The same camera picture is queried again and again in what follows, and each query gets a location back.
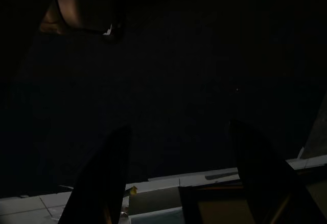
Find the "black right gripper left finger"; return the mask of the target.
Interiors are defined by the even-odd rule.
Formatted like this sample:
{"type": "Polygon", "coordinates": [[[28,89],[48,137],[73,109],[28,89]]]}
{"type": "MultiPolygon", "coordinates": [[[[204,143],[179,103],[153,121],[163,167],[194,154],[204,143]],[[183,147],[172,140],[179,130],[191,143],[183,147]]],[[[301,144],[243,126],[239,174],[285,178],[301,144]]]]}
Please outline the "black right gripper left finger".
{"type": "Polygon", "coordinates": [[[112,131],[81,171],[59,223],[118,223],[124,197],[132,128],[112,131]]]}

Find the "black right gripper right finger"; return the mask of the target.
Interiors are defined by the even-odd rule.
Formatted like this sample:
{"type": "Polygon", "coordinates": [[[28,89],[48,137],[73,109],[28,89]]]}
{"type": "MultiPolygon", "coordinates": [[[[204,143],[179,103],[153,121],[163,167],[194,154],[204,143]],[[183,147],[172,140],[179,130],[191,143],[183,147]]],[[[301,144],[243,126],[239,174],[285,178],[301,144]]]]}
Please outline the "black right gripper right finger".
{"type": "Polygon", "coordinates": [[[296,171],[251,126],[229,122],[238,175],[256,223],[326,223],[296,171]]]}

